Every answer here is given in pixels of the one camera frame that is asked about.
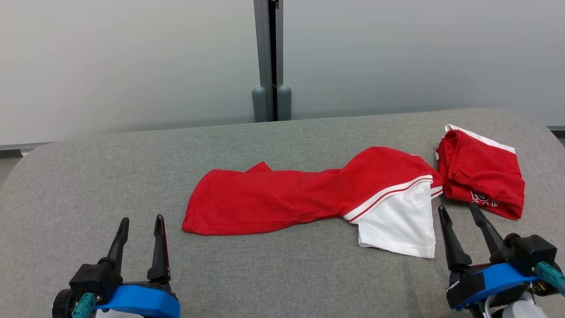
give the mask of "white cloth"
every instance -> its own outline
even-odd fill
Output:
[[[357,224],[359,246],[432,259],[433,231],[431,182],[419,182],[375,205]]]

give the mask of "red cloth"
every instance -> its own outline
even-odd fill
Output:
[[[418,156],[387,147],[368,148],[343,169],[321,172],[273,171],[265,162],[246,172],[212,170],[190,197],[182,230],[252,234],[343,217],[379,191],[427,175],[437,196],[442,180],[436,171]]]
[[[524,209],[524,187],[514,148],[447,125],[437,150],[438,172],[447,197],[475,201],[488,211],[517,220]]]

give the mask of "folded garment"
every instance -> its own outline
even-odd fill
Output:
[[[182,230],[201,235],[264,233],[334,217],[359,225],[359,245],[433,257],[431,198],[441,176],[422,158],[371,147],[343,169],[212,170],[196,186]]]
[[[515,149],[450,124],[445,131],[437,149],[445,195],[519,219],[524,209],[525,182]]]

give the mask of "clothing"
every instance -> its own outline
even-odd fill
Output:
[[[437,149],[445,195],[517,220],[524,209],[525,182],[514,148],[446,125]]]
[[[342,169],[212,170],[196,186],[182,230],[202,235],[264,233],[334,217],[359,225],[359,244],[433,257],[431,198],[442,178],[422,158],[370,147]]]

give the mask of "floor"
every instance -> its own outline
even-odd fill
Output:
[[[558,138],[561,144],[565,147],[565,137]],[[0,151],[0,188],[10,175],[12,169],[16,166],[21,159],[20,151]]]

